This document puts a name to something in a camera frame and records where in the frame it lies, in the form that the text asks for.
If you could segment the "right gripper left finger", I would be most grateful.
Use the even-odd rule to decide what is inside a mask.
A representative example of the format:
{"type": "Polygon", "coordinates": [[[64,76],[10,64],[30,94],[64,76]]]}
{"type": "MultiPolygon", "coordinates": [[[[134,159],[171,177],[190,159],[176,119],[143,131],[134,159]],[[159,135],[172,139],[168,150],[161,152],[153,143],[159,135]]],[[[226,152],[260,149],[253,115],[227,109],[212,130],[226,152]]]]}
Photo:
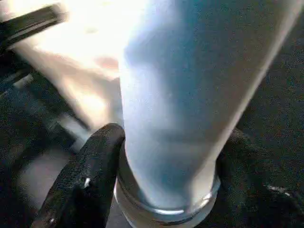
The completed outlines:
{"type": "Polygon", "coordinates": [[[40,209],[40,227],[106,227],[124,140],[116,123],[89,137],[50,188],[40,209]]]}

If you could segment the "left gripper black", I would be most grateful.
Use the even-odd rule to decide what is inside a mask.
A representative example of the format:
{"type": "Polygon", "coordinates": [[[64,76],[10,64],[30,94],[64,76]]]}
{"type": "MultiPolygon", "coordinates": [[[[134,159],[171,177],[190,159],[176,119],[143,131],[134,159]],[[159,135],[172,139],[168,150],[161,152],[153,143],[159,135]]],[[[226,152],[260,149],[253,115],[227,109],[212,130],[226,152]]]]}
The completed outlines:
{"type": "Polygon", "coordinates": [[[64,13],[58,4],[45,6],[21,16],[0,18],[0,48],[9,46],[63,21],[64,13]]]}

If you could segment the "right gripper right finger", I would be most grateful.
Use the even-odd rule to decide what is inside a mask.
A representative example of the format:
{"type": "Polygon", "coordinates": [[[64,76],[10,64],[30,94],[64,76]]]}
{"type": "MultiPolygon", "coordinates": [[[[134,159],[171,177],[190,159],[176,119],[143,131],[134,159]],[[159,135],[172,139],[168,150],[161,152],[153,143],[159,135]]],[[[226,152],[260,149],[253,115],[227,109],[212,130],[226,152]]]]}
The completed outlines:
{"type": "Polygon", "coordinates": [[[212,211],[215,228],[302,228],[304,195],[272,182],[280,167],[235,129],[217,159],[221,182],[212,211]]]}

